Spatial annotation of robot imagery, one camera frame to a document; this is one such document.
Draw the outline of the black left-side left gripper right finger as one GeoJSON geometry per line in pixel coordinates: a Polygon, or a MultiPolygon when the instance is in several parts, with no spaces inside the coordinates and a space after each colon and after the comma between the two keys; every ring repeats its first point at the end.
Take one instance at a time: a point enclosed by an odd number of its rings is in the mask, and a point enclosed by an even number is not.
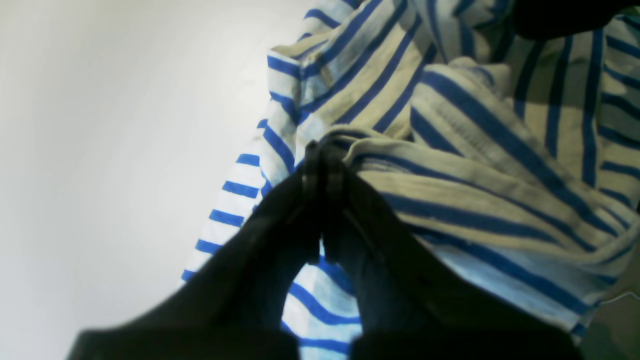
{"type": "Polygon", "coordinates": [[[320,146],[327,260],[353,282],[352,360],[581,360],[569,335],[462,280],[370,185],[320,146]]]}

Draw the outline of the left-side left gripper black left finger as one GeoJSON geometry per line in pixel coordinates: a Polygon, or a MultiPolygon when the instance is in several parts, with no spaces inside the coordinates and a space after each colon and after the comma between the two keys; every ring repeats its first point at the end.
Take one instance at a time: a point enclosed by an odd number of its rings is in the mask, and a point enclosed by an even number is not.
{"type": "Polygon", "coordinates": [[[297,360],[281,330],[301,268],[320,257],[321,151],[267,194],[186,285],[137,319],[78,335],[70,360],[297,360]]]}

